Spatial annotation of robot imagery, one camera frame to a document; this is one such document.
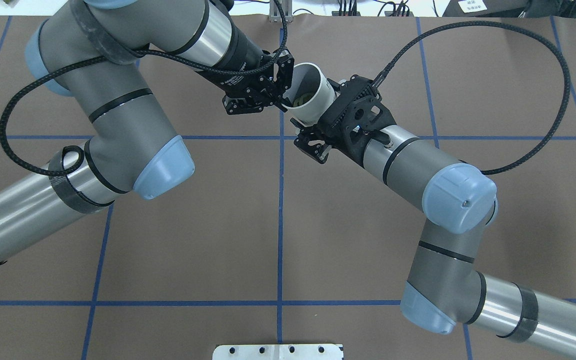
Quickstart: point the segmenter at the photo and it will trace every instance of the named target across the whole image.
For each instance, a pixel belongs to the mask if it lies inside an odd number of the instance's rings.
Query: light blue cap
[[[195,163],[181,136],[173,137],[148,162],[133,189],[151,200],[185,182],[195,172]]]
[[[475,166],[459,162],[432,176],[421,206],[428,220],[453,234],[463,234],[484,219],[496,196],[493,180]]]
[[[23,51],[23,55],[25,56],[25,63],[35,79],[41,79],[48,75],[48,69],[44,64],[41,52],[39,51],[39,33],[44,27],[46,21],[42,22],[41,25],[39,25],[39,28],[37,28],[37,31],[32,34],[28,40],[28,43],[25,45],[25,51]],[[60,85],[59,82],[55,81],[55,79],[46,82],[44,85],[55,94],[61,96],[73,96],[73,93]]]
[[[400,309],[411,323],[433,333],[447,335],[457,325],[457,322],[433,305],[408,281],[406,281]]]
[[[84,0],[84,2],[97,9],[110,10],[127,7],[132,3],[136,3],[137,0]]]

